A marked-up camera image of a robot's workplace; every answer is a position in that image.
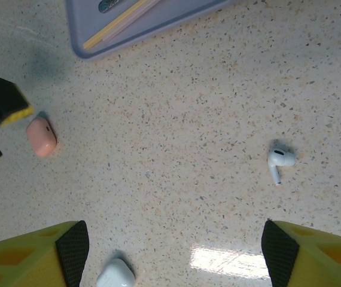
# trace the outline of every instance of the speckled floor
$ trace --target speckled floor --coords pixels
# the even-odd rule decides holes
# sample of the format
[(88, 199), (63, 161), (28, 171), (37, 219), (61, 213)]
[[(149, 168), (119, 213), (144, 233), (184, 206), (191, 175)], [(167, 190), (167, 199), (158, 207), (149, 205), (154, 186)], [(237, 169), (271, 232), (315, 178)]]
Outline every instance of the speckled floor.
[(267, 218), (341, 235), (341, 1), (246, 1), (87, 63), (64, 1), (0, 0), (0, 77), (59, 140), (0, 130), (0, 240), (84, 219), (83, 286), (118, 253), (137, 286), (271, 286)]

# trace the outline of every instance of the wireless earbud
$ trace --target wireless earbud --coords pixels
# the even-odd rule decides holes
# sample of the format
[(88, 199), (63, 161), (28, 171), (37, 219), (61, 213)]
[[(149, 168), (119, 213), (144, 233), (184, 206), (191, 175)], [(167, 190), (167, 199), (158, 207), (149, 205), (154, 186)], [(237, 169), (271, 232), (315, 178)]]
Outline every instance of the wireless earbud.
[(296, 157), (290, 152), (283, 151), (279, 148), (273, 148), (269, 151), (267, 157), (267, 164), (275, 185), (281, 184), (281, 179), (277, 170), (277, 166), (293, 166), (296, 163)]

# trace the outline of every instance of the white earbud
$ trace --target white earbud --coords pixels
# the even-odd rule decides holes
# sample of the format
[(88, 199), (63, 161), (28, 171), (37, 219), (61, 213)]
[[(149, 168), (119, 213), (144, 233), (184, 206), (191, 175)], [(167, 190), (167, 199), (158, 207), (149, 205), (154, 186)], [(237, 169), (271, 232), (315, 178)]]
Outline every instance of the white earbud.
[(293, 166), (295, 163), (296, 157), (290, 152), (283, 151), (279, 148), (272, 148), (272, 150), (269, 151), (267, 164), (269, 165), (275, 185), (281, 184), (277, 166)]

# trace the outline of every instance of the tray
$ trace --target tray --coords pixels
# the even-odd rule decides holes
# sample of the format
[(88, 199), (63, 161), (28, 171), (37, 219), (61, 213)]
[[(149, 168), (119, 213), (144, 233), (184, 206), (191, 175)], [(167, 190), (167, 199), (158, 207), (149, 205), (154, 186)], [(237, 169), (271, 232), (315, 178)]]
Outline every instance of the tray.
[(235, 2), (234, 0), (162, 0), (109, 42), (100, 42), (90, 50), (83, 48), (85, 41), (136, 1), (121, 0), (110, 11), (102, 14), (98, 10), (100, 0), (66, 0), (69, 36), (75, 54), (81, 59), (88, 60), (106, 56), (191, 18)]

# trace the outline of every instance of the pink earbud case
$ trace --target pink earbud case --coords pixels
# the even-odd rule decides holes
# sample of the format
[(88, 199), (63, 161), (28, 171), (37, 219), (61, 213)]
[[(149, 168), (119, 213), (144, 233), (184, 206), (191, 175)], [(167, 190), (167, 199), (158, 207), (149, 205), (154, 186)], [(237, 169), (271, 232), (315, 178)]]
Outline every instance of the pink earbud case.
[(56, 147), (56, 138), (45, 118), (36, 117), (26, 129), (32, 149), (39, 157), (48, 156)]

